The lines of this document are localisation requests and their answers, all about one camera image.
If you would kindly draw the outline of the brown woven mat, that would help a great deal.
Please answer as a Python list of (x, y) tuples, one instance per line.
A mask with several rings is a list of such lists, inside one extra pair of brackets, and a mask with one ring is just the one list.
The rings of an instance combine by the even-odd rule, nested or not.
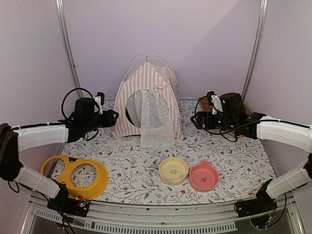
[(212, 111), (212, 108), (213, 108), (213, 107), (209, 104), (207, 97), (203, 97), (203, 98), (200, 100), (200, 107), (201, 107), (201, 110), (202, 110), (202, 111), (205, 111), (205, 112), (211, 112), (211, 111)]

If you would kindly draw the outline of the pink striped pet tent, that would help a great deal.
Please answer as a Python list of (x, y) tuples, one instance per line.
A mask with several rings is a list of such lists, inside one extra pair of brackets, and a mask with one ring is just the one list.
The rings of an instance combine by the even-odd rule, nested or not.
[(144, 147), (172, 146), (182, 140), (176, 85), (170, 65), (146, 61), (131, 66), (117, 92), (114, 111), (119, 116), (113, 137), (140, 136)]

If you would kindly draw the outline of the pink pet bowl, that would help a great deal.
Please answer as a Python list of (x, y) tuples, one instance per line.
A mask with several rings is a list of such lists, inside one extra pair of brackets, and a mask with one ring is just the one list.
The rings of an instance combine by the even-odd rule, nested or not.
[(189, 181), (194, 190), (207, 193), (219, 183), (219, 173), (208, 161), (204, 160), (190, 169)]

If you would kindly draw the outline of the white tent pole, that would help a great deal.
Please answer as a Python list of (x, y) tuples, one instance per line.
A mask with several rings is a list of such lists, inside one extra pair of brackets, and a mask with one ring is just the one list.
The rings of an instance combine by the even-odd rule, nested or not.
[(179, 103), (179, 94), (177, 91), (178, 82), (177, 82), (176, 74), (173, 68), (171, 67), (171, 65), (168, 63), (168, 61), (165, 60), (161, 56), (144, 55), (144, 54), (137, 54), (133, 56), (133, 58), (131, 59), (129, 63), (128, 71), (126, 72), (122, 81), (126, 82), (145, 63), (149, 63), (161, 75), (163, 75), (166, 78), (166, 80), (170, 83), (174, 96), (176, 98), (177, 106), (179, 108), (180, 103)]

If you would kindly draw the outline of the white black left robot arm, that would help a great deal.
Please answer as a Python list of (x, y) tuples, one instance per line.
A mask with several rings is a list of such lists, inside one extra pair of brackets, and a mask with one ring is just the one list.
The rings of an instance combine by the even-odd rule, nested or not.
[(112, 127), (116, 124), (118, 113), (112, 109), (104, 110), (100, 97), (80, 98), (74, 111), (64, 115), (56, 122), (37, 123), (12, 127), (8, 123), (0, 125), (0, 177), (7, 182), (15, 182), (48, 198), (63, 212), (69, 211), (73, 204), (68, 186), (41, 175), (26, 166), (20, 159), (25, 152), (38, 148), (76, 142), (92, 131)]

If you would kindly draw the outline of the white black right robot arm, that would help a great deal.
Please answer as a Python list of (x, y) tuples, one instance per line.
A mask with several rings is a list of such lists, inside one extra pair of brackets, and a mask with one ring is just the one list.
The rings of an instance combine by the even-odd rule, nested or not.
[(247, 113), (242, 97), (238, 93), (221, 96), (210, 91), (204, 96), (211, 106), (209, 111), (194, 111), (191, 122), (197, 129), (211, 135), (238, 136), (261, 141), (272, 141), (308, 153), (308, 157), (284, 174), (265, 182), (252, 202), (255, 212), (261, 213), (271, 200), (312, 181), (312, 127), (311, 125), (274, 118), (264, 113)]

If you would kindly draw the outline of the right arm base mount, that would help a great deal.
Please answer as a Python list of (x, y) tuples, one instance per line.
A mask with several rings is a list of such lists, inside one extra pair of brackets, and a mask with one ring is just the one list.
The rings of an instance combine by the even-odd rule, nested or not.
[(251, 215), (257, 215), (260, 213), (275, 210), (277, 203), (274, 198), (271, 198), (267, 192), (267, 186), (272, 179), (263, 183), (256, 197), (248, 200), (239, 200), (234, 204), (234, 210), (237, 212), (238, 217), (246, 217)]

